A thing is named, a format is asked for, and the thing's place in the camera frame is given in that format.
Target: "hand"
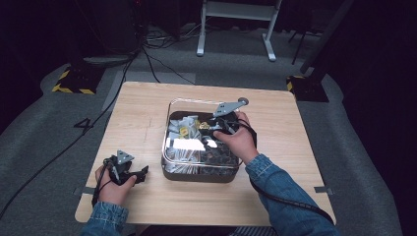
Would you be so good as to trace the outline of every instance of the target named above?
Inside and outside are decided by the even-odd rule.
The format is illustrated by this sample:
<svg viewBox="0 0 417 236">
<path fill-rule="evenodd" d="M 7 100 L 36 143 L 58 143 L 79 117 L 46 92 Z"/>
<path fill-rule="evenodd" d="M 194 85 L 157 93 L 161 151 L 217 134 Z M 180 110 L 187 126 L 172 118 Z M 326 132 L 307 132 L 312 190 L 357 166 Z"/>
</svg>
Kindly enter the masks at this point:
<svg viewBox="0 0 417 236">
<path fill-rule="evenodd" d="M 249 119 L 243 112 L 236 112 L 238 119 L 244 120 L 249 124 Z M 214 136 L 225 142 L 230 150 L 239 158 L 248 164 L 252 159 L 259 155 L 254 145 L 254 140 L 251 133 L 245 128 L 240 127 L 239 130 L 233 135 L 226 135 L 224 133 L 215 131 Z"/>
<path fill-rule="evenodd" d="M 96 171 L 95 171 L 95 180 L 98 181 L 98 178 L 100 177 L 100 173 L 103 166 L 101 165 Z M 111 204 L 115 204 L 118 206 L 121 206 L 128 196 L 129 190 L 135 186 L 136 181 L 136 175 L 131 176 L 126 183 L 124 183 L 121 186 L 118 186 L 117 184 L 113 183 L 110 180 L 110 174 L 108 169 L 106 168 L 104 170 L 104 175 L 101 179 L 100 183 L 100 194 L 98 196 L 99 202 L 107 202 Z"/>
</svg>

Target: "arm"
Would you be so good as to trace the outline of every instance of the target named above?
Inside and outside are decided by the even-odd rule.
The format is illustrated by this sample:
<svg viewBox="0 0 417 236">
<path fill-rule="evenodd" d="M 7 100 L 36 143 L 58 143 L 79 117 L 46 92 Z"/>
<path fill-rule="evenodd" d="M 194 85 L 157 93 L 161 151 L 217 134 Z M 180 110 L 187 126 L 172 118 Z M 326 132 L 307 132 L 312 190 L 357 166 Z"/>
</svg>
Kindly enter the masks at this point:
<svg viewBox="0 0 417 236">
<path fill-rule="evenodd" d="M 236 115 L 249 124 L 245 113 L 236 112 Z M 214 135 L 245 162 L 249 177 L 259 188 L 282 199 L 317 206 L 286 171 L 258 153 L 248 130 L 240 128 L 234 135 L 220 132 L 214 132 Z M 338 235 L 334 225 L 315 212 L 281 204 L 264 196 L 260 199 L 268 211 L 270 224 L 280 236 Z"/>
<path fill-rule="evenodd" d="M 102 168 L 103 166 L 95 171 L 95 179 L 98 179 Z M 135 185 L 137 177 L 134 175 L 125 184 L 118 186 L 111 182 L 108 170 L 104 171 L 98 203 L 92 209 L 91 217 L 81 232 L 83 236 L 120 235 L 129 214 L 121 205 L 129 190 Z"/>
</svg>

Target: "wooden table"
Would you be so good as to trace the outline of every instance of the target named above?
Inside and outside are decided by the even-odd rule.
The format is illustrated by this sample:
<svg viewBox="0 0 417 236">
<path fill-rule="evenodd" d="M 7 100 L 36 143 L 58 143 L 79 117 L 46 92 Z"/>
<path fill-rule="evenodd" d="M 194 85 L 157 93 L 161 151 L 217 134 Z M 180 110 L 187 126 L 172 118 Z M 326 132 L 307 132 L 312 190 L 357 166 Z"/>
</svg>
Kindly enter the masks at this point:
<svg viewBox="0 0 417 236">
<path fill-rule="evenodd" d="M 136 185 L 124 205 L 128 222 L 138 224 L 267 226 L 268 213 L 249 183 L 244 164 L 235 179 L 224 183 L 170 181 L 161 169 L 162 142 L 171 100 L 193 98 L 231 102 L 241 107 L 258 133 L 258 150 L 289 172 L 294 180 L 335 221 L 294 96 L 288 91 L 218 88 L 127 82 L 123 85 L 87 186 L 95 187 L 94 171 L 104 158 L 122 149 L 135 157 L 131 171 L 149 166 L 147 180 Z M 91 214 L 91 195 L 83 194 L 76 219 Z"/>
</svg>

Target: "denim jacket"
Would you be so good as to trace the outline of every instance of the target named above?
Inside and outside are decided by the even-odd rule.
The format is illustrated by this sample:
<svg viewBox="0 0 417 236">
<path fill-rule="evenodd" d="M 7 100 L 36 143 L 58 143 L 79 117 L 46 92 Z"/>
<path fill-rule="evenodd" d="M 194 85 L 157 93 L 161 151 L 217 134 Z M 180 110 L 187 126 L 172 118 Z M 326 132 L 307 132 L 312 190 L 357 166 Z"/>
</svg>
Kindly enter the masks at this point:
<svg viewBox="0 0 417 236">
<path fill-rule="evenodd" d="M 265 192 L 282 199 L 316 206 L 312 198 L 283 169 L 260 154 L 247 166 L 252 181 Z M 269 221 L 279 236 L 339 235 L 335 226 L 315 212 L 279 204 L 260 196 Z M 99 202 L 81 235 L 120 235 L 128 211 L 117 205 Z"/>
</svg>

